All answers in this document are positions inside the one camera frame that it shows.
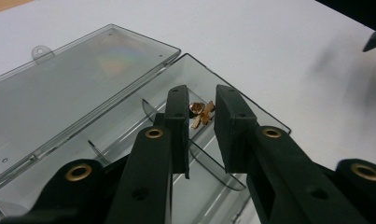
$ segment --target white table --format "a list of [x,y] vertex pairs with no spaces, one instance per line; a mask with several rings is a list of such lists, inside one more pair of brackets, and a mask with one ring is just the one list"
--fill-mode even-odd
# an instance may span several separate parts
[[328,168],[376,163],[370,28],[315,1],[34,1],[0,12],[0,75],[108,23],[181,48],[292,130]]

